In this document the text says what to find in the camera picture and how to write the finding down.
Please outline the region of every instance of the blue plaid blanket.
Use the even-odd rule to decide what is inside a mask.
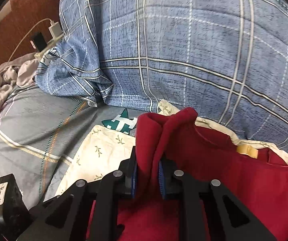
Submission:
[[[37,70],[52,95],[178,108],[288,152],[284,0],[61,0],[64,40]]]

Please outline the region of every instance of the red cloth fold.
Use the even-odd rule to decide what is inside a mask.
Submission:
[[[288,165],[267,148],[259,150],[258,159],[237,153],[227,135],[196,127],[196,117],[192,108],[139,117],[136,199],[119,204],[118,223],[125,225],[119,240],[178,240],[178,203],[163,201],[159,192],[163,153],[198,180],[219,179],[279,241],[287,240]]]

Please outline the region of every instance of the silver screw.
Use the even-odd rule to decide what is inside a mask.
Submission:
[[[218,187],[218,186],[220,186],[221,181],[219,181],[218,179],[213,179],[213,180],[211,181],[211,184],[212,184],[213,186],[215,186],[215,187]]]
[[[113,176],[114,176],[114,177],[120,177],[122,174],[123,174],[123,172],[120,171],[120,170],[115,170],[115,171],[113,172]]]
[[[85,181],[82,179],[78,180],[76,182],[76,186],[78,186],[79,188],[85,186]]]
[[[175,170],[174,171],[174,175],[175,176],[178,176],[178,177],[181,177],[181,176],[183,176],[184,175],[184,172],[182,171],[182,170]]]

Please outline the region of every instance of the yellow tag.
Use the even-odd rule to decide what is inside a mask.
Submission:
[[[244,155],[248,155],[251,158],[257,158],[259,151],[248,144],[239,145],[236,148],[236,152]]]

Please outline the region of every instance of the white cable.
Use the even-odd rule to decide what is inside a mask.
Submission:
[[[28,34],[30,34],[30,32],[38,25],[40,24],[41,22],[45,21],[45,20],[49,20],[50,21],[50,24],[53,25],[54,24],[54,21],[52,19],[49,19],[49,18],[45,18],[45,19],[42,19],[40,20],[39,22],[37,22],[29,31],[28,33],[26,33],[26,35],[20,40],[20,42],[18,43],[17,47],[14,49],[14,51],[12,52],[12,54],[10,55],[8,61],[11,60],[11,58],[13,57],[14,53],[16,52],[16,50],[18,49],[19,45],[22,43],[22,41],[27,37]]]

